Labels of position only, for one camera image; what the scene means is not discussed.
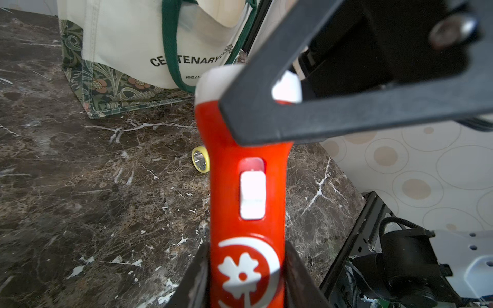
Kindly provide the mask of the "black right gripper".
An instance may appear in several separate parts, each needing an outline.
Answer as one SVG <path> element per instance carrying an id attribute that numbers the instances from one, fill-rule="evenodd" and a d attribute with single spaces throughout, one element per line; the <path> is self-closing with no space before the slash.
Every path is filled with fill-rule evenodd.
<path id="1" fill-rule="evenodd" d="M 466 49 L 477 39 L 478 23 L 483 36 Z M 275 102 L 273 86 L 310 40 L 299 57 L 310 96 L 404 84 L 294 105 Z M 242 146 L 491 114 L 492 2 L 299 1 L 219 108 Z"/>

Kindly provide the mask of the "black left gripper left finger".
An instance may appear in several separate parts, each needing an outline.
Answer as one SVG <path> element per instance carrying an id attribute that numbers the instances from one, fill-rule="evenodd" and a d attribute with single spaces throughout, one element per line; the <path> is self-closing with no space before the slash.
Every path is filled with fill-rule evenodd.
<path id="1" fill-rule="evenodd" d="M 202 243 L 165 308 L 209 307 L 210 244 Z"/>

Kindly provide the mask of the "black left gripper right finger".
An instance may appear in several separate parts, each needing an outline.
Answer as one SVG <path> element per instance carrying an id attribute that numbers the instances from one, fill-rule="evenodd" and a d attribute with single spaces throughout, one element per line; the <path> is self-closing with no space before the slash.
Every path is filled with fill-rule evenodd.
<path id="1" fill-rule="evenodd" d="M 285 242 L 285 308 L 330 308 L 324 294 L 315 286 L 295 247 Z"/>

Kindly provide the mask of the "purple flashlight horizontal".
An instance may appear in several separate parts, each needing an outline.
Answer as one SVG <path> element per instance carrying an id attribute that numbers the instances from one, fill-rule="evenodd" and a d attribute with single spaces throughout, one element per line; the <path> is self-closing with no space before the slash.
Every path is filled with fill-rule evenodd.
<path id="1" fill-rule="evenodd" d="M 204 145 L 194 148 L 191 152 L 191 159 L 195 169 L 200 173 L 209 173 L 210 158 Z"/>

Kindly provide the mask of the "red flashlight with logo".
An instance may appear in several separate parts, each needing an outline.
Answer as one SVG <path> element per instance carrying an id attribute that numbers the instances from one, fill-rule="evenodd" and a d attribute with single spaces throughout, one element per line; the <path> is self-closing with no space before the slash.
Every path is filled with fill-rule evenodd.
<path id="1" fill-rule="evenodd" d="M 241 64 L 204 73 L 195 119 L 209 159 L 211 307 L 285 304 L 286 172 L 291 142 L 242 147 L 219 109 Z"/>

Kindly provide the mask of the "cream green tote bag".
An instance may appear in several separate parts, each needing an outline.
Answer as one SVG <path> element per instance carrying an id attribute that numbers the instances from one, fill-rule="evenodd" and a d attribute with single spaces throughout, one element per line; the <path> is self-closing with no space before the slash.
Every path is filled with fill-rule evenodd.
<path id="1" fill-rule="evenodd" d="M 256 1 L 59 1 L 62 70 L 87 116 L 185 100 L 236 61 Z"/>

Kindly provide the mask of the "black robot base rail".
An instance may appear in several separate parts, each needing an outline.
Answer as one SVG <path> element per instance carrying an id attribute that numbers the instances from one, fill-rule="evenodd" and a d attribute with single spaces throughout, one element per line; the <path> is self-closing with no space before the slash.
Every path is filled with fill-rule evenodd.
<path id="1" fill-rule="evenodd" d="M 374 307 L 373 299 L 366 299 L 359 289 L 359 275 L 350 265 L 357 257 L 378 252 L 378 227 L 386 216 L 393 216 L 376 191 L 363 195 L 363 207 L 353 229 L 338 253 L 320 290 L 330 307 Z"/>

